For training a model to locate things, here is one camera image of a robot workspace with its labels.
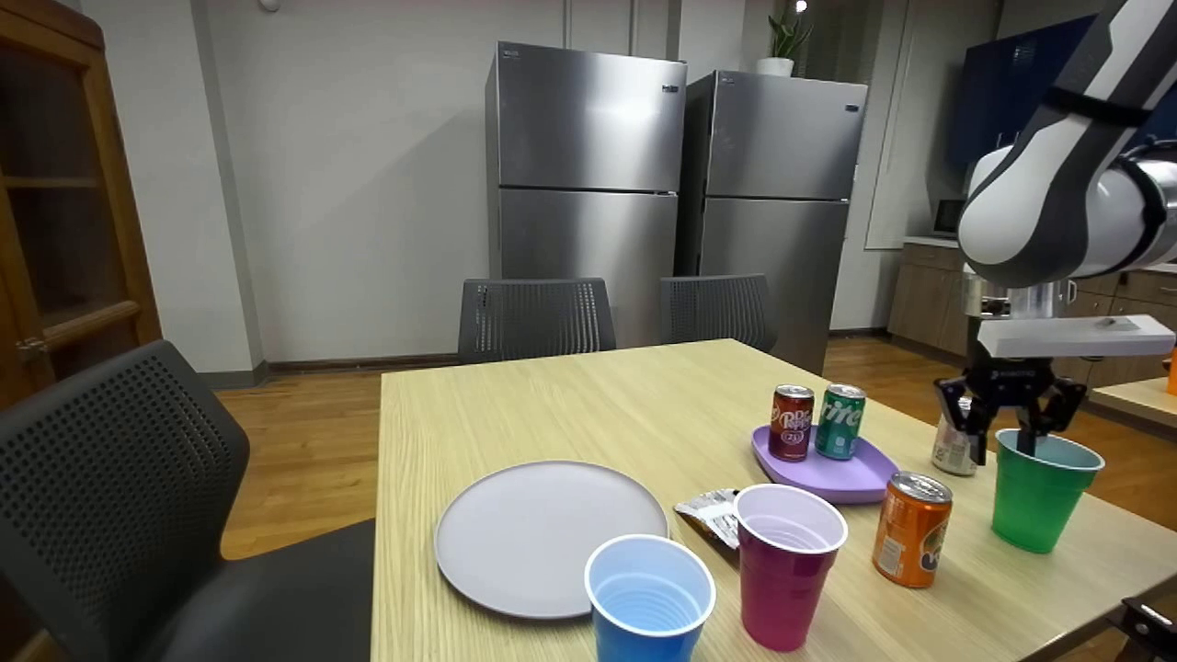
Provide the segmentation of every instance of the green plastic cup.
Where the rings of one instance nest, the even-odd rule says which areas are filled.
[[[1077,497],[1105,470],[1105,457],[1048,432],[1033,457],[1019,453],[1019,425],[998,430],[998,501],[992,529],[1014,548],[1048,555],[1066,529]]]

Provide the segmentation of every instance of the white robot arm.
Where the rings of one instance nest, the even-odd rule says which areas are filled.
[[[959,215],[968,263],[999,285],[1118,270],[1177,245],[1173,149],[1124,155],[1177,80],[1177,2],[1109,8],[1024,139],[982,159]]]
[[[1177,80],[1177,0],[1113,0],[1085,33],[1026,131],[985,155],[959,212],[968,268],[1019,290],[1123,270],[1177,255],[1177,148],[1124,149]],[[1173,329],[1151,317],[1044,318],[990,307],[959,383],[937,383],[944,416],[979,438],[1014,408],[1024,449],[1064,430],[1085,384],[1058,383],[1051,357],[1167,354]]]

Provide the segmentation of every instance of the black chair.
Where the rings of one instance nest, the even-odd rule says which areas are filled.
[[[771,349],[764,274],[662,274],[667,342],[741,338]]]
[[[171,346],[0,416],[0,573],[81,662],[369,657],[370,521],[223,563],[247,432]]]
[[[616,349],[602,280],[469,280],[461,360],[515,360]]]

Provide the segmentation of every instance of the white plate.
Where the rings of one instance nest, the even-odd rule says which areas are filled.
[[[597,463],[524,463],[449,503],[434,557],[456,593],[497,612],[581,616],[585,563],[619,534],[667,534],[643,485]]]

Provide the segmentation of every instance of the refrigerator door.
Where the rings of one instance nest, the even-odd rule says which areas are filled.
[[[686,62],[499,44],[497,183],[677,192]]]
[[[504,280],[606,280],[619,346],[654,342],[659,280],[673,268],[673,193],[499,192]]]
[[[863,84],[714,74],[705,193],[850,199]]]
[[[846,202],[705,199],[698,270],[769,280],[771,354],[820,370]]]

